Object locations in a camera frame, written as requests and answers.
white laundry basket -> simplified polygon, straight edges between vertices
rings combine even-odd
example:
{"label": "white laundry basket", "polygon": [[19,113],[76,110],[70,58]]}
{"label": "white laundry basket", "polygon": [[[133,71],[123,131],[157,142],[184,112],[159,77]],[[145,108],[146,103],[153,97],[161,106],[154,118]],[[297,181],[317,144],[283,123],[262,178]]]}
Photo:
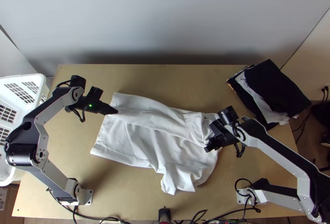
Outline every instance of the white laundry basket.
{"label": "white laundry basket", "polygon": [[4,144],[8,134],[23,117],[42,104],[49,93],[42,74],[13,75],[0,78],[0,186],[20,181],[24,171],[5,162]]}

tabletop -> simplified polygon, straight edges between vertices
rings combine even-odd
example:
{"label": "tabletop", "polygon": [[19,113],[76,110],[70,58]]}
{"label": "tabletop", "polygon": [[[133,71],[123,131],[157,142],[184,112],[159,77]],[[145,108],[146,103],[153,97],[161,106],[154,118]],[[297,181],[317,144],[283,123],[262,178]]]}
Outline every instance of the tabletop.
{"label": "tabletop", "polygon": [[[232,105],[238,116],[254,117],[226,84],[226,79],[242,68],[242,65],[60,65],[51,92],[59,82],[80,75],[87,80],[85,94],[91,86],[101,88],[104,91],[101,100],[106,103],[110,103],[114,92],[121,92],[204,113]],[[74,177],[83,188],[94,190],[92,204],[79,207],[81,214],[155,220],[158,209],[166,206],[171,209],[173,219],[191,219],[202,209],[208,209],[204,217],[211,219],[243,208],[236,201],[234,183],[238,178],[254,182],[263,177],[271,184],[297,186],[294,176],[259,149],[247,147],[243,156],[236,158],[234,146],[228,146],[219,152],[213,173],[196,192],[166,194],[160,188],[162,175],[153,169],[131,167],[90,154],[103,118],[101,114],[86,113],[86,122],[81,123],[75,115],[62,110],[45,125],[49,134],[49,159],[67,177]],[[269,134],[297,151],[288,124],[276,126]],[[71,219],[72,214],[54,201],[46,188],[30,173],[25,173],[13,216]],[[271,203],[259,208],[261,213],[250,210],[245,217],[302,215]],[[242,212],[238,212],[229,217],[241,216]]]}

folded clothes pile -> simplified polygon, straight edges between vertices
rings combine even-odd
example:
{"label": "folded clothes pile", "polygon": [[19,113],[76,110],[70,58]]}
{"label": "folded clothes pile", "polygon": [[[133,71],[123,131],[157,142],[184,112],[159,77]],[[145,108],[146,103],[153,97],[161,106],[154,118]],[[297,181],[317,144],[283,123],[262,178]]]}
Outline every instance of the folded clothes pile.
{"label": "folded clothes pile", "polygon": [[311,105],[297,85],[270,59],[243,69],[227,83],[266,130],[288,123]]}

white t-shirt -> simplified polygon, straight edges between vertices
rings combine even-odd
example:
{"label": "white t-shirt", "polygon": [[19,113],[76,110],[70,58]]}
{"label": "white t-shirt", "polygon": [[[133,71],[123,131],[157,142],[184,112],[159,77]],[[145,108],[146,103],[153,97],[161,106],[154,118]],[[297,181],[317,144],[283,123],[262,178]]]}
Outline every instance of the white t-shirt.
{"label": "white t-shirt", "polygon": [[194,192],[211,175],[218,151],[204,147],[218,118],[175,108],[145,97],[114,93],[118,114],[104,117],[91,154],[164,174],[161,188],[174,195]]}

black cable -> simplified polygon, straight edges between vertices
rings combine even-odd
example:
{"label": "black cable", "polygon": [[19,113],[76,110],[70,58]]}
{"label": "black cable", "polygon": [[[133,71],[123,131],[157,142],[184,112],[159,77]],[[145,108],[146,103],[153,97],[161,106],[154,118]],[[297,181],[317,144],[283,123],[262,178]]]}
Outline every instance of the black cable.
{"label": "black cable", "polygon": [[328,100],[328,97],[329,97],[329,87],[328,86],[325,86],[324,89],[327,91],[327,97],[325,99],[324,102],[326,102]]}
{"label": "black cable", "polygon": [[302,125],[305,123],[306,119],[308,119],[309,116],[310,116],[310,114],[308,114],[308,115],[305,117],[305,119],[302,121],[301,125],[300,125],[297,129],[293,130],[292,132],[295,132],[295,131],[299,130],[299,129],[302,127]]}
{"label": "black cable", "polygon": [[219,215],[219,216],[217,216],[216,218],[213,218],[213,219],[207,220],[207,221],[205,221],[203,224],[210,223],[211,221],[214,221],[214,220],[218,221],[218,220],[220,220],[222,217],[225,217],[225,216],[227,216],[227,215],[230,215],[230,214],[233,214],[233,213],[236,213],[236,212],[244,211],[244,210],[245,210],[245,211],[246,211],[246,210],[254,210],[254,211],[256,211],[257,213],[260,213],[260,212],[261,212],[261,209],[256,208],[256,207],[248,207],[248,208],[243,208],[243,209],[239,209],[239,210],[233,210],[233,211],[230,211],[230,212],[228,212],[228,213],[226,213],[226,214]]}
{"label": "black cable", "polygon": [[82,118],[79,114],[79,112],[76,110],[76,109],[72,109],[73,113],[75,113],[78,117],[79,117],[79,120],[80,122],[85,122],[86,121],[86,118],[85,118],[85,111],[83,110],[81,113],[82,113]]}
{"label": "black cable", "polygon": [[[246,213],[247,210],[254,210],[254,211],[256,211],[257,213],[260,213],[260,212],[261,212],[261,209],[255,207],[256,204],[257,204],[257,197],[256,197],[256,195],[255,195],[251,190],[248,189],[248,191],[250,192],[250,194],[242,194],[242,193],[240,193],[239,190],[237,189],[237,183],[238,183],[239,181],[242,181],[242,180],[247,181],[250,185],[251,185],[252,183],[251,183],[251,181],[248,180],[248,179],[240,178],[240,179],[236,180],[235,185],[234,185],[234,187],[235,187],[235,191],[236,191],[240,196],[244,196],[244,197],[247,196],[247,199],[246,199],[245,204],[244,204],[244,208],[243,208],[243,209],[239,209],[239,210],[233,210],[233,211],[230,211],[230,212],[228,212],[228,213],[226,213],[226,214],[223,214],[223,215],[219,215],[219,216],[217,216],[217,217],[215,217],[215,218],[213,218],[213,219],[210,219],[210,220],[205,221],[203,224],[207,224],[207,223],[210,223],[210,222],[212,222],[212,221],[219,220],[219,219],[223,218],[224,216],[227,216],[227,215],[230,215],[230,214],[233,214],[233,213],[236,213],[236,212],[243,211],[243,216],[242,216],[242,218],[237,222],[237,224],[238,224],[238,223],[241,223],[243,220],[245,220],[244,217],[245,217],[245,213]],[[247,207],[249,199],[252,198],[251,194],[252,194],[253,197],[254,197],[254,204],[252,205],[252,207]]]}
{"label": "black cable", "polygon": [[323,99],[322,99],[321,103],[323,103],[324,98],[325,98],[325,88],[322,88],[321,91],[323,92]]}
{"label": "black cable", "polygon": [[193,224],[193,223],[198,222],[200,219],[202,219],[202,217],[205,215],[206,212],[207,212],[207,210],[200,210],[200,211],[198,211],[198,212],[193,216],[193,218],[191,219],[191,221],[189,222],[189,224]]}
{"label": "black cable", "polygon": [[64,205],[62,205],[51,193],[51,189],[48,188],[46,191],[49,191],[50,195],[52,196],[52,198],[54,198],[54,200],[59,204],[61,205],[63,208],[65,208],[67,211],[70,211],[72,214],[74,213],[74,215],[77,215],[77,216],[80,216],[82,218],[85,218],[85,219],[90,219],[90,220],[95,220],[95,221],[106,221],[106,220],[109,220],[109,221],[114,221],[114,222],[122,222],[123,224],[131,224],[129,223],[128,221],[124,221],[124,220],[121,220],[119,218],[116,218],[116,217],[105,217],[105,218],[100,218],[100,217],[90,217],[90,216],[87,216],[87,215],[82,215],[82,214],[79,214],[77,212],[77,209],[76,210],[71,210],[69,207],[66,207]]}
{"label": "black cable", "polygon": [[250,180],[245,179],[245,178],[240,178],[240,179],[236,180],[236,182],[235,182],[235,185],[234,185],[234,187],[235,187],[235,191],[236,191],[237,194],[240,195],[240,196],[250,196],[250,194],[246,194],[246,195],[241,194],[241,193],[239,192],[239,190],[237,189],[237,184],[238,184],[238,182],[239,182],[239,181],[242,181],[242,180],[249,182],[250,185],[252,184]]}
{"label": "black cable", "polygon": [[307,116],[306,121],[305,121],[304,125],[302,126],[302,132],[301,132],[300,135],[298,136],[298,138],[297,138],[297,140],[296,140],[296,144],[298,143],[300,137],[302,136],[302,133],[304,132],[305,125],[306,125],[307,120],[308,120],[308,118],[309,118],[310,115],[311,115],[311,114],[309,114],[309,115]]}
{"label": "black cable", "polygon": [[62,85],[67,85],[67,86],[70,86],[68,83],[69,83],[69,82],[71,82],[71,81],[72,81],[72,80],[63,81],[63,82],[61,82],[61,83],[57,84],[57,86],[56,86],[56,87],[60,87],[60,86],[62,86]]}
{"label": "black cable", "polygon": [[72,219],[73,219],[73,222],[75,224],[77,224],[77,221],[75,220],[75,212],[76,210],[78,209],[78,205],[76,205],[74,208],[73,208],[73,213],[72,213]]}

